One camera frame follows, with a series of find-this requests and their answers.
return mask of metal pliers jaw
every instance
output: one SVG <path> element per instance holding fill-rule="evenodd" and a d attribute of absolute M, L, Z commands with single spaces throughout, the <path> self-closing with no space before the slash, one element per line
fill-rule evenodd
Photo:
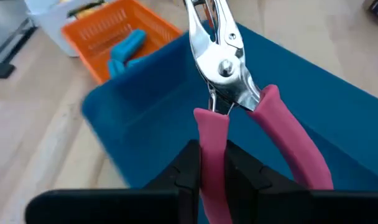
<path fill-rule="evenodd" d="M 225 0 L 205 1 L 214 26 L 213 42 L 196 12 L 198 1 L 185 2 L 191 51 L 210 91 L 209 110 L 229 114 L 238 105 L 254 111 L 260 101 L 260 89 L 246 67 L 242 37 L 228 4 Z"/>

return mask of pink rubber grip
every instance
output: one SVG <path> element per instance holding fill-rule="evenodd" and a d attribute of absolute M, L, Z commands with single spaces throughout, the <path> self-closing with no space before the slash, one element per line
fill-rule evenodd
<path fill-rule="evenodd" d="M 249 115 L 273 140 L 299 184 L 309 189 L 333 189 L 325 159 L 280 99 L 277 86 L 269 85 L 262 90 L 259 105 Z"/>
<path fill-rule="evenodd" d="M 201 146 L 200 195 L 211 224 L 232 224 L 225 194 L 224 155 L 229 117 L 196 108 Z"/>

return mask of orange basket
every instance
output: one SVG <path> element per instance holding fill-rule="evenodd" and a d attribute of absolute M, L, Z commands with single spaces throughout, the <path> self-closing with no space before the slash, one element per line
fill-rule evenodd
<path fill-rule="evenodd" d="M 132 30 L 146 32 L 143 46 L 133 58 L 155 52 L 182 33 L 136 0 L 119 0 L 62 28 L 98 84 L 109 80 L 107 61 L 111 48 Z"/>

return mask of blue object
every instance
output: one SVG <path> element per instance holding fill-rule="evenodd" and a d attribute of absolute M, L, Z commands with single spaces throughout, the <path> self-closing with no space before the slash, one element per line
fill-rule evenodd
<path fill-rule="evenodd" d="M 122 75 L 126 70 L 124 64 L 115 59 L 108 60 L 108 69 L 110 78 L 116 78 Z"/>
<path fill-rule="evenodd" d="M 130 61 L 127 62 L 127 67 L 135 66 L 135 65 L 137 65 L 139 62 L 145 60 L 147 57 L 149 57 L 149 56 L 140 57 L 140 58 L 135 58 L 135 59 L 130 60 Z"/>
<path fill-rule="evenodd" d="M 145 38 L 145 31 L 139 29 L 132 31 L 128 37 L 111 49 L 111 58 L 125 62 L 142 46 L 145 42 Z"/>
<path fill-rule="evenodd" d="M 279 86 L 282 99 L 324 155 L 335 189 L 378 190 L 378 99 L 238 27 L 254 81 L 261 88 Z M 144 186 L 189 139 L 198 139 L 193 109 L 208 104 L 187 34 L 145 62 L 97 87 L 83 103 L 85 117 L 133 187 Z M 278 149 L 243 110 L 229 116 L 233 142 L 292 178 Z"/>

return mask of light wood surface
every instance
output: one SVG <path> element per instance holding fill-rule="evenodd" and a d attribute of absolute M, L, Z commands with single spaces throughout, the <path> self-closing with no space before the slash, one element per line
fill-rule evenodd
<path fill-rule="evenodd" d="M 187 29 L 181 0 L 142 2 Z M 362 0 L 228 2 L 241 24 L 378 97 L 378 25 Z M 81 62 L 38 30 L 12 63 L 0 80 L 0 223 L 22 223 L 26 203 L 48 189 L 127 186 L 81 116 L 95 87 Z"/>

